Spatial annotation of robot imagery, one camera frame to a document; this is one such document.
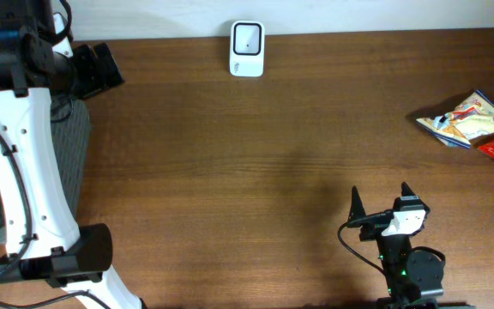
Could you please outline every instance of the white rectangular object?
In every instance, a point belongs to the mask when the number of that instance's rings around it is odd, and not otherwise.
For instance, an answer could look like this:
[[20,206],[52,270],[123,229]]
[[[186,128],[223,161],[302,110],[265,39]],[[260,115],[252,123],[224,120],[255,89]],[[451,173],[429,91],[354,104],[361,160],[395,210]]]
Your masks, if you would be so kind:
[[265,29],[258,21],[236,21],[230,32],[230,73],[257,77],[264,72]]

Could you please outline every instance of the brown table surface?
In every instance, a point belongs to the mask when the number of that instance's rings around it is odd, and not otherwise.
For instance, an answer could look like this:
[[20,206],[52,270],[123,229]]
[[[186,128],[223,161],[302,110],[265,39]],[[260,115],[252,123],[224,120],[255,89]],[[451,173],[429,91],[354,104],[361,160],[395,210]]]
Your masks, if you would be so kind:
[[[494,29],[269,36],[260,78],[230,75],[228,38],[109,45],[127,82],[87,102],[78,221],[110,227],[113,264],[148,307],[386,296],[336,231],[353,185],[371,213],[406,181],[432,209],[413,245],[448,258],[440,300],[494,308],[494,161],[413,124],[476,88],[494,100]],[[377,261],[376,243],[345,238]],[[0,286],[22,304],[61,293]]]

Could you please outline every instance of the white wall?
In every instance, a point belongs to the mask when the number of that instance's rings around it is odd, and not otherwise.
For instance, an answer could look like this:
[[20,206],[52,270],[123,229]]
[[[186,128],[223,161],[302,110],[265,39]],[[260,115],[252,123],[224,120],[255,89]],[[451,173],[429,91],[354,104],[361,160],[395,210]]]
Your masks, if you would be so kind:
[[[53,8],[63,11],[58,0]],[[230,21],[267,34],[494,27],[494,0],[69,0],[76,39],[228,35]]]

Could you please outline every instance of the wooden table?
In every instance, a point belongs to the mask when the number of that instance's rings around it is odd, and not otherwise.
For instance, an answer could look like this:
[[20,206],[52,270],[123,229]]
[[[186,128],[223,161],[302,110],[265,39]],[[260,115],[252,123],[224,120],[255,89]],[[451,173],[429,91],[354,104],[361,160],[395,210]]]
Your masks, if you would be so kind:
[[[413,245],[448,257],[441,301],[494,308],[494,161],[413,124],[476,88],[494,100],[494,29],[271,36],[260,78],[230,75],[228,38],[109,44],[127,82],[87,103],[78,221],[110,227],[114,265],[149,307],[386,296],[336,231],[353,185],[377,212],[406,181],[432,209]],[[357,231],[346,241],[377,260]],[[58,294],[0,286],[19,303]]]

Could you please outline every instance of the wooden tabletop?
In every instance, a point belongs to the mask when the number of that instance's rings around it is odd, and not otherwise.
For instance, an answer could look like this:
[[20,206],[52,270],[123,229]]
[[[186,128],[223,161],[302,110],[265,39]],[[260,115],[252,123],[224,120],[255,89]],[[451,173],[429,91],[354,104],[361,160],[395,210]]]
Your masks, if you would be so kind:
[[[406,181],[432,210],[413,245],[447,255],[440,301],[494,308],[494,161],[413,123],[476,88],[494,100],[494,29],[270,36],[260,78],[230,75],[228,44],[109,42],[127,82],[87,102],[78,221],[110,227],[133,293],[150,308],[387,296],[336,232],[353,185],[372,213]],[[376,243],[345,239],[377,262]],[[0,286],[22,304],[61,293]]]

